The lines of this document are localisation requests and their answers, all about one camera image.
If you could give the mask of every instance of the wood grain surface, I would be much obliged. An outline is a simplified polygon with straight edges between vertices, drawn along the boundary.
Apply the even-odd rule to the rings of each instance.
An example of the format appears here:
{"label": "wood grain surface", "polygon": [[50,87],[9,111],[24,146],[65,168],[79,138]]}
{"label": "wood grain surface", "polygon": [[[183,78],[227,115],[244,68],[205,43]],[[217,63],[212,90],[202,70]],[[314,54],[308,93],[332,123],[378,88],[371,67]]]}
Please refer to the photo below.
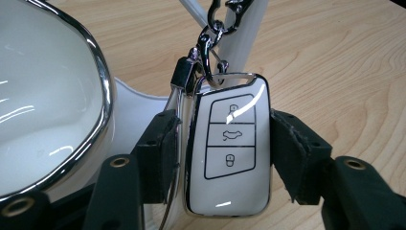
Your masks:
{"label": "wood grain surface", "polygon": [[[153,95],[169,94],[176,60],[201,31],[174,0],[50,3],[89,29],[114,76]],[[405,25],[406,10],[387,0],[270,1],[245,66],[268,79],[274,108],[316,130],[333,145],[334,157],[371,163],[404,196]],[[174,229],[324,229],[320,206],[292,204],[276,171],[272,186],[260,216],[184,215]]]}

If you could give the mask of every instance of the silver trim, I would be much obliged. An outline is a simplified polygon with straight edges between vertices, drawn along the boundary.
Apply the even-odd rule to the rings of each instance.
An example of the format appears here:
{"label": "silver trim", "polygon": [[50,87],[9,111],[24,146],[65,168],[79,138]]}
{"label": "silver trim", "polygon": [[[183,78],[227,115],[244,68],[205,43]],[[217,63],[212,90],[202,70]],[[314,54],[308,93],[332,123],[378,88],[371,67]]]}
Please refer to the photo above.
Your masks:
{"label": "silver trim", "polygon": [[27,193],[31,190],[45,190],[53,186],[60,179],[65,177],[78,163],[80,159],[86,156],[87,152],[90,150],[90,147],[94,145],[100,135],[107,131],[107,124],[110,121],[113,112],[113,103],[116,96],[116,88],[114,81],[110,78],[108,72],[107,64],[102,55],[102,50],[95,38],[81,25],[75,18],[71,17],[67,13],[61,11],[60,9],[52,6],[49,3],[40,1],[40,0],[19,0],[25,1],[27,4],[44,10],[47,13],[53,15],[56,19],[66,23],[68,26],[76,29],[87,42],[90,51],[93,53],[95,64],[98,67],[99,76],[101,80],[101,92],[103,96],[103,101],[101,105],[101,114],[98,118],[98,121],[95,123],[93,129],[90,131],[85,138],[85,140],[75,149],[72,154],[66,158],[59,166],[49,172],[46,176],[39,179],[35,183],[23,188],[21,190],[15,191],[7,195],[0,195],[0,201],[5,200],[11,196],[17,194]]}

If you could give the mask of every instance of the unlock icon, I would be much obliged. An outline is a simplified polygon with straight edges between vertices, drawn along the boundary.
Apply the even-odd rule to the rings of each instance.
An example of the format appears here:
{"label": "unlock icon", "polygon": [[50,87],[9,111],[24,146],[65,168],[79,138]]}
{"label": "unlock icon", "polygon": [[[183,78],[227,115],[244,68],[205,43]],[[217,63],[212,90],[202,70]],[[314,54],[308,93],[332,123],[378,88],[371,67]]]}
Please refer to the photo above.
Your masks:
{"label": "unlock icon", "polygon": [[235,157],[232,154],[226,155],[226,165],[228,167],[234,166],[234,160],[235,160]]}

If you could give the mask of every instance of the car key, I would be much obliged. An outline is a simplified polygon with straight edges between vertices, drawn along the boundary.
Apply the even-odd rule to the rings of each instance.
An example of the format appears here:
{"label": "car key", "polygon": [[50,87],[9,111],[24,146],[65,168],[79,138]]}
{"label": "car key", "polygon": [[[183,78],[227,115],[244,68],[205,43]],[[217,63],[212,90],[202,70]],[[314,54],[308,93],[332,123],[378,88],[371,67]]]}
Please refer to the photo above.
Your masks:
{"label": "car key", "polygon": [[270,123],[266,79],[194,96],[187,148],[187,210],[201,216],[260,213],[270,199]]}

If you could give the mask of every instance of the car icon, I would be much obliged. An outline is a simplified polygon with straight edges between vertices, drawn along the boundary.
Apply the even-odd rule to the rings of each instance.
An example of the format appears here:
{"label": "car icon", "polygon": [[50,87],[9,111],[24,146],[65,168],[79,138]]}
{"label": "car icon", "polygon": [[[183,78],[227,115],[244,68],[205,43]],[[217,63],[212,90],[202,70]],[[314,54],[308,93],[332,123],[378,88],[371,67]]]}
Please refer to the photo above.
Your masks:
{"label": "car icon", "polygon": [[232,132],[227,130],[223,132],[224,137],[223,141],[227,141],[227,139],[236,139],[239,136],[242,136],[242,132],[240,131]]}

